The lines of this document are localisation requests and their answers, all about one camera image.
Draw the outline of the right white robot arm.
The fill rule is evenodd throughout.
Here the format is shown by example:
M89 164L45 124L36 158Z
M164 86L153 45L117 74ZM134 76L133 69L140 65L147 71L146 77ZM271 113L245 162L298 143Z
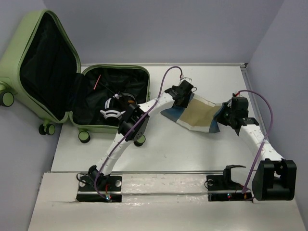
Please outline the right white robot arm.
M250 167L226 166L222 185L250 190L258 201L291 201L295 195L297 166L283 158L262 133L257 120L248 116L248 100L233 96L223 104L216 121L231 127L253 155Z

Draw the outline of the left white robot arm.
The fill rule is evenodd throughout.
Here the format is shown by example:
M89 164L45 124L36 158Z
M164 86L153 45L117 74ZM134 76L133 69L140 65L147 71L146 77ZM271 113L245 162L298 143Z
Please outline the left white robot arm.
M115 138L97 164L88 170L90 185L96 190L103 189L123 152L144 134L150 117L179 106L186 108L194 86L187 80L181 80L177 86L160 91L158 97L146 103L132 103L123 114Z

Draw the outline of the green hard-shell suitcase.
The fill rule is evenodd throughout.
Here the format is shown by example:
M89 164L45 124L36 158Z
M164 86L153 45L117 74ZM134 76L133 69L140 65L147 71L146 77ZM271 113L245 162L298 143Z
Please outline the green hard-shell suitcase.
M136 103L150 99L150 74L144 67L94 64L82 69L59 18L47 9L23 17L0 61L1 105L24 104L42 120L42 135L54 134L55 125L66 121L77 127L82 143L92 133L116 133L119 121L108 122L100 113L113 96L102 84L134 95Z

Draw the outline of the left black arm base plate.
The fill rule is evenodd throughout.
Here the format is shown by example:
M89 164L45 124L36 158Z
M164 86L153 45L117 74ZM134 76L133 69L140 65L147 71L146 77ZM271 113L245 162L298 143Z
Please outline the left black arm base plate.
M121 203L122 202L122 176L110 176L105 185L94 188L94 183L87 174L76 175L78 189L76 200L85 203Z

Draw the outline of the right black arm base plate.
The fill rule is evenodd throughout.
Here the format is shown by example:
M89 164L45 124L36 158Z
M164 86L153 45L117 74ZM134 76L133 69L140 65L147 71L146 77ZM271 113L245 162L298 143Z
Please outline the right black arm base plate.
M254 196L250 191L242 193L242 185L227 181L223 175L207 175L204 186L208 192L209 202L253 202Z

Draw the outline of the black and white headphones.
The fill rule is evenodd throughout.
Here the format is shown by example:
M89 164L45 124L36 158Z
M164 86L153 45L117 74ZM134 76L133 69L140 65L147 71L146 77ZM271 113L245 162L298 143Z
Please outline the black and white headphones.
M100 110L100 113L103 115L106 121L119 121L121 119L122 115L125 113L127 107L130 104L127 102L126 96L134 97L134 95L128 92L123 92L117 93L105 101L103 109Z

